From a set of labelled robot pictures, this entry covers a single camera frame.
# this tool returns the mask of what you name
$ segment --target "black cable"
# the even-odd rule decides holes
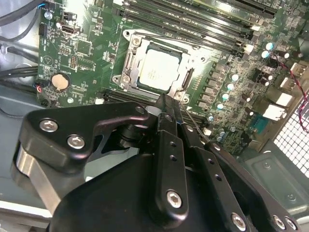
[[[37,76],[37,75],[38,75],[38,72],[13,73],[11,75],[0,75],[0,80],[9,79],[9,78],[18,78],[18,77]]]
[[[19,8],[18,10],[0,17],[0,27],[19,20],[20,18],[27,15],[30,11],[37,8],[37,6],[42,2],[43,0],[33,0],[29,2],[27,5]]]
[[[34,63],[39,63],[39,58],[38,58],[37,56],[35,56],[35,55],[33,55],[33,54],[30,54],[30,53],[28,53],[28,52],[25,52],[25,51],[23,51],[23,50],[20,50],[20,49],[18,49],[18,48],[16,48],[16,47],[8,47],[7,51],[8,51],[9,53],[13,53],[13,54],[15,54],[15,55],[24,57],[24,58],[26,58],[27,60],[30,60],[30,61],[32,61],[32,62],[34,62]]]
[[[29,26],[20,35],[17,35],[16,37],[13,37],[13,38],[6,38],[6,37],[3,37],[3,36],[0,36],[0,40],[5,41],[5,42],[16,42],[16,41],[23,39],[29,33],[29,31],[33,28],[33,26],[34,26],[35,22],[37,21],[39,15],[40,15],[40,9],[37,9],[32,21],[29,24]]]
[[[16,68],[16,69],[9,69],[9,70],[5,70],[5,71],[0,71],[0,76],[10,75],[10,74],[14,74],[14,73],[37,72],[37,71],[38,71],[38,66]]]

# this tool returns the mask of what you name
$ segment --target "chip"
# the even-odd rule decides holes
[[[151,88],[168,91],[178,79],[179,59],[164,52],[148,50],[140,73],[140,83]]]

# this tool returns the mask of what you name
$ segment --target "capacitor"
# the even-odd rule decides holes
[[[253,112],[252,109],[250,109],[249,107],[246,107],[246,108],[245,108],[245,111],[246,111],[246,113],[247,113],[249,116],[253,116],[253,115],[254,115],[254,112]]]
[[[209,122],[213,122],[214,118],[213,118],[213,115],[212,114],[208,114],[207,115],[207,119]]]
[[[231,79],[232,81],[238,81],[239,80],[239,75],[234,73],[234,74],[231,74]]]
[[[246,102],[250,102],[251,101],[250,96],[245,94],[245,93],[241,95],[241,98],[244,99]]]
[[[287,52],[284,52],[284,51],[276,51],[276,53],[278,54],[279,57],[282,57],[282,58],[289,58],[290,57],[290,54],[287,53]]]
[[[217,110],[223,109],[223,104],[221,102],[216,103]]]
[[[234,84],[232,84],[232,83],[227,83],[225,86],[226,86],[227,90],[230,90],[230,91],[234,90]]]
[[[264,74],[264,77],[268,80],[268,81],[271,81],[274,77],[273,77],[273,75],[270,75],[270,74],[268,74],[268,73],[265,73]]]
[[[259,83],[261,83],[264,86],[269,86],[269,81],[264,77],[259,80]]]
[[[220,137],[220,136],[217,136],[217,137],[216,137],[216,140],[217,140],[217,142],[221,142],[221,140],[222,140],[222,137]]]
[[[236,127],[230,127],[230,132],[235,132],[236,131]]]
[[[261,57],[262,57],[263,59],[266,59],[267,57],[269,57],[269,52],[268,52],[268,51],[263,51],[263,52],[261,53]]]
[[[226,100],[228,100],[229,95],[228,95],[227,93],[222,93],[222,94],[221,94],[221,97],[222,97],[222,100],[223,100],[223,101],[226,101]]]
[[[219,130],[218,130],[218,134],[220,135],[220,137],[225,136],[225,131],[224,131],[224,129],[219,129]]]
[[[274,44],[273,43],[267,43],[265,45],[266,50],[272,50],[274,48]]]

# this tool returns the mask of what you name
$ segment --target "black mechanical arm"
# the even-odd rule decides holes
[[[85,183],[87,162],[129,147],[139,154]],[[301,231],[229,153],[203,145],[164,94],[154,107],[125,102],[28,114],[12,175],[53,215],[49,232]]]

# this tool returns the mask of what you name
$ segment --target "cable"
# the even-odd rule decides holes
[[[3,36],[0,36],[0,41],[16,42],[16,41],[23,39],[26,35],[28,35],[29,31],[33,28],[33,26],[34,26],[35,22],[37,21],[39,15],[40,15],[40,9],[37,9],[32,21],[30,22],[29,26],[26,28],[26,30],[24,32],[22,32],[20,35],[17,35],[16,37],[13,37],[13,38],[6,38],[6,37],[3,37]]]
[[[37,8],[37,6],[40,5],[41,3],[42,0],[33,0],[29,2],[27,5],[19,8],[18,10],[0,17],[0,27],[19,20],[20,18],[27,15],[30,11]]]
[[[34,63],[38,63],[39,62],[39,58],[37,56],[35,56],[33,54],[30,54],[28,52],[25,52],[25,51],[23,51],[23,50],[21,50],[19,48],[13,47],[13,46],[12,47],[8,47],[7,48],[7,52],[15,54],[15,55],[18,55],[18,56],[21,56],[21,57],[24,57],[24,58],[26,58],[26,59],[34,62]]]
[[[0,75],[0,80],[9,79],[9,78],[18,78],[18,77],[29,77],[37,76],[38,72],[22,72],[22,73],[13,73],[9,75]]]
[[[25,73],[25,72],[37,72],[37,71],[38,71],[38,66],[16,68],[16,69],[9,69],[9,70],[5,70],[5,71],[0,71],[0,76],[16,74],[16,73]]]
[[[302,93],[302,95],[303,95],[303,102],[301,103],[301,105],[300,105],[300,107],[299,107],[299,110],[298,110],[298,120],[299,120],[299,124],[300,124],[301,128],[303,129],[303,131],[306,132],[306,133],[309,133],[309,130],[303,125],[303,117],[302,117],[302,112],[303,112],[303,110],[305,109],[306,104],[307,104],[307,102],[308,102],[307,95],[306,95],[306,93],[304,92],[304,90],[303,90],[301,84],[299,83],[299,81],[298,81],[298,80],[296,79],[296,77],[294,76],[294,74],[293,74],[293,72],[291,71],[291,69],[289,69],[285,64],[279,62],[279,61],[278,61],[278,57],[277,57],[276,55],[274,55],[274,56],[277,58],[278,64],[279,64],[281,67],[287,69],[287,70],[290,72],[291,77],[294,79],[296,85],[298,86],[298,88],[300,89],[300,91],[301,91],[301,93]]]
[[[188,114],[189,118],[191,119],[191,121],[193,122],[193,124],[195,125],[195,128],[197,130],[197,132],[205,139],[205,141],[208,143],[209,139],[206,137],[206,135],[203,134],[203,132],[200,130],[197,122],[195,122],[195,120],[192,118],[192,116],[190,115],[189,111],[186,110],[186,108],[184,107],[183,104],[180,103],[180,105],[182,106],[183,110]]]

